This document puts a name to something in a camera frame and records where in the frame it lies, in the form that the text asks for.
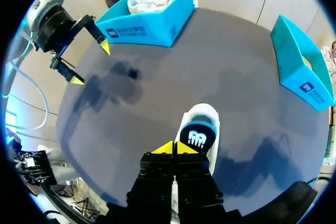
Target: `logo on box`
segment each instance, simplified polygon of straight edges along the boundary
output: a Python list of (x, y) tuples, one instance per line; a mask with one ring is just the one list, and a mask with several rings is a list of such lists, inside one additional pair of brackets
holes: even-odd
[(305, 84), (300, 86), (300, 89), (305, 93), (309, 92), (313, 88), (314, 86), (309, 81), (307, 81)]
[(116, 33), (116, 31), (114, 29), (107, 29), (106, 31), (109, 33), (109, 35), (112, 38), (119, 38), (118, 34)]

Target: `gray round table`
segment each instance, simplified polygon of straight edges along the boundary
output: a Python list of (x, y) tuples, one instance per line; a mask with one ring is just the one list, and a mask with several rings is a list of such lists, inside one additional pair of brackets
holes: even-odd
[(182, 115), (207, 102), (219, 112), (214, 179), (227, 210), (245, 215), (293, 182), (319, 173), (328, 110), (315, 111), (278, 80), (269, 31), (198, 9), (172, 48), (95, 42), (68, 85), (56, 137), (105, 201), (126, 205), (144, 152), (175, 139)]

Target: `white shoe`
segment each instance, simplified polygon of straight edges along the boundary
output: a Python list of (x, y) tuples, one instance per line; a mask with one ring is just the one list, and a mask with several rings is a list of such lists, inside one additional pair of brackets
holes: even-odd
[(39, 144), (38, 146), (37, 146), (37, 150), (38, 151), (46, 151), (48, 148), (47, 147), (45, 147), (44, 145), (42, 145), (42, 144)]
[(172, 0), (127, 0), (127, 7), (131, 14), (160, 12), (171, 2)]
[(210, 119), (211, 125), (214, 128), (216, 134), (215, 142), (206, 154), (210, 163), (209, 172), (212, 175), (214, 173), (216, 165), (218, 146), (219, 146), (219, 131), (220, 131), (219, 115), (218, 112), (214, 109), (214, 107), (212, 107), (210, 104), (207, 103), (199, 103), (193, 106), (188, 112), (185, 112), (183, 114), (183, 118), (175, 142), (180, 140), (181, 131), (182, 129), (184, 129), (186, 124), (192, 121), (197, 121), (197, 119), (195, 118), (197, 116), (205, 116), (206, 118)]

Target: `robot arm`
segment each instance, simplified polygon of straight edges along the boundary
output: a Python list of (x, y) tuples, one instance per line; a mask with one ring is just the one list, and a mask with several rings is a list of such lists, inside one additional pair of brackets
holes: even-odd
[(85, 28), (110, 54), (106, 37), (95, 25), (92, 16), (74, 20), (62, 7), (64, 0), (35, 0), (26, 14), (27, 25), (36, 36), (33, 43), (43, 52), (54, 54), (50, 68), (57, 70), (68, 82), (84, 84), (84, 79), (63, 62), (62, 54), (74, 37)]
[[(127, 193), (127, 207), (108, 204), (108, 214), (100, 216), (96, 223), (294, 224), (317, 195), (308, 183), (295, 182), (269, 204), (246, 216), (238, 210), (226, 212), (223, 194), (209, 172), (209, 160), (205, 154), (190, 150), (181, 142), (171, 141), (145, 153), (138, 178)], [(175, 184), (177, 197), (172, 194)], [(177, 212), (172, 211), (175, 200)]]

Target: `blue cardboard box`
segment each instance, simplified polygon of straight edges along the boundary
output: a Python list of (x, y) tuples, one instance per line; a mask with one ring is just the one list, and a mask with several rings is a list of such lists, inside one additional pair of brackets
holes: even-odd
[(327, 65), (314, 42), (282, 15), (274, 25), (271, 38), (278, 61), (280, 84), (317, 111), (334, 105)]
[(121, 0), (96, 25), (109, 43), (171, 47), (194, 8), (193, 0), (172, 0), (160, 12), (130, 14), (127, 0)]

